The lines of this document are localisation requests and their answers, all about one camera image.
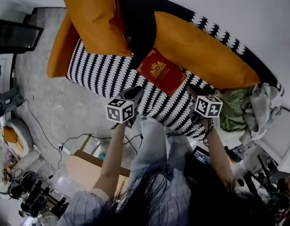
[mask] person's right arm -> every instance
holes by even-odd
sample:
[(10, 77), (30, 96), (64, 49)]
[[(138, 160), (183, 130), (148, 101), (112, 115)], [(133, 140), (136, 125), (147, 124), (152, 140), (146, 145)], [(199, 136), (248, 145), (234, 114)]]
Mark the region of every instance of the person's right arm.
[[(211, 119), (204, 120), (206, 132), (208, 130), (208, 122), (210, 123)], [(212, 128), (207, 134), (207, 144), (213, 169), (226, 186), (233, 186), (234, 175), (229, 158), (215, 128)]]

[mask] shirt sleeve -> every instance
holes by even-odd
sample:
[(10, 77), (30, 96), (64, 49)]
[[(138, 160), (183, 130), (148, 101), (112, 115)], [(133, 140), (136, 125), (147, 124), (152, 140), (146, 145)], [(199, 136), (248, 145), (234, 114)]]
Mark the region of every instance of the shirt sleeve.
[(100, 189), (79, 191), (72, 198), (57, 226), (82, 226), (90, 224), (100, 214), (108, 196)]

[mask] pile of clothes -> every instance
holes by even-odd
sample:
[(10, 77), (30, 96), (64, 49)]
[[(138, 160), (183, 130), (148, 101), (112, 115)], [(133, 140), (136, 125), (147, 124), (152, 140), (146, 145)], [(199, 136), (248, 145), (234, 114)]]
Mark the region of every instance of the pile of clothes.
[(231, 89), (218, 96), (224, 104), (215, 123), (217, 131), (243, 145), (260, 139), (282, 111), (280, 93), (268, 83)]

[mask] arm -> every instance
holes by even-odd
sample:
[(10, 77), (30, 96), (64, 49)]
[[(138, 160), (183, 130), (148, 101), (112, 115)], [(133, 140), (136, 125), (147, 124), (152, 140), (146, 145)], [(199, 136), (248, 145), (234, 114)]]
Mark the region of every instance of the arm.
[(104, 191), (110, 198), (116, 193), (116, 186), (120, 175), (122, 149), (126, 123), (119, 124), (112, 134), (101, 175), (93, 188)]
[[(208, 122), (210, 123), (211, 120), (204, 120), (206, 132), (208, 129)], [(233, 172), (230, 166), (228, 155), (215, 128), (212, 128), (212, 130), (208, 133), (207, 143), (213, 169), (224, 182), (224, 184), (228, 187), (231, 187), (234, 183)]]

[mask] person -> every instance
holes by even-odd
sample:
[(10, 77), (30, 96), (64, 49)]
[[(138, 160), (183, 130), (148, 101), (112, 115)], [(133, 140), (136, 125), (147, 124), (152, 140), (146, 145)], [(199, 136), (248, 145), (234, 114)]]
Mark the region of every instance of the person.
[(143, 143), (131, 165), (128, 189), (115, 195), (126, 126), (119, 124), (98, 181), (90, 192), (73, 197), (58, 226), (273, 225), (260, 197), (237, 190), (217, 131), (210, 119), (203, 124), (209, 163), (194, 157), (185, 135), (141, 118)]

